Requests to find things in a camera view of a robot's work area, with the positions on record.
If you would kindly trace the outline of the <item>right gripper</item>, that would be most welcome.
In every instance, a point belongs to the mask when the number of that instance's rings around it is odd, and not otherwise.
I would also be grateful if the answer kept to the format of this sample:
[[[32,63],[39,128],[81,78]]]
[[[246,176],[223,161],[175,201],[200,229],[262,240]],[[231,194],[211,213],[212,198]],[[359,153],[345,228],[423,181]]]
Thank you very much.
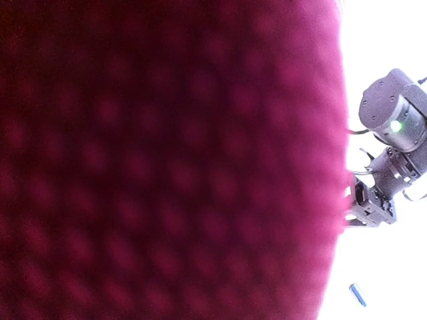
[[[375,187],[369,187],[356,176],[352,177],[350,193],[346,196],[350,206],[345,212],[348,227],[379,227],[382,223],[396,222],[395,205]]]

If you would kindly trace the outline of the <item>red student backpack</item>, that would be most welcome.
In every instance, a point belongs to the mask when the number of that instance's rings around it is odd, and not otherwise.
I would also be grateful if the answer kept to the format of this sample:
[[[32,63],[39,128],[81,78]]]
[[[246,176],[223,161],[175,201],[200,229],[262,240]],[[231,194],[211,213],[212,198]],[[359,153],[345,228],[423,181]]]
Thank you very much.
[[[2,1],[1,318],[316,319],[340,25],[337,1]]]

